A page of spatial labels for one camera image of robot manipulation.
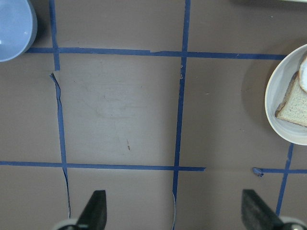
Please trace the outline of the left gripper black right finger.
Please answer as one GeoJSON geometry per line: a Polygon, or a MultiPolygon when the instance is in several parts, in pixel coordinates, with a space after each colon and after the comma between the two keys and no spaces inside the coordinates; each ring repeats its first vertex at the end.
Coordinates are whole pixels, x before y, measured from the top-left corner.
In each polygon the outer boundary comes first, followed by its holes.
{"type": "Polygon", "coordinates": [[[241,219],[247,230],[280,230],[284,223],[252,189],[243,189],[241,219]]]}

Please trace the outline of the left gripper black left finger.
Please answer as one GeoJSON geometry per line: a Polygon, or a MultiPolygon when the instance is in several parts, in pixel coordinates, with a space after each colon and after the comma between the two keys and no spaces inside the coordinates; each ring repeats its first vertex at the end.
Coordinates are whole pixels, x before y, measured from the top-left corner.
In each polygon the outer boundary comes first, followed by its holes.
{"type": "Polygon", "coordinates": [[[106,227],[106,191],[93,192],[88,203],[79,216],[78,230],[104,230],[106,227]]]}

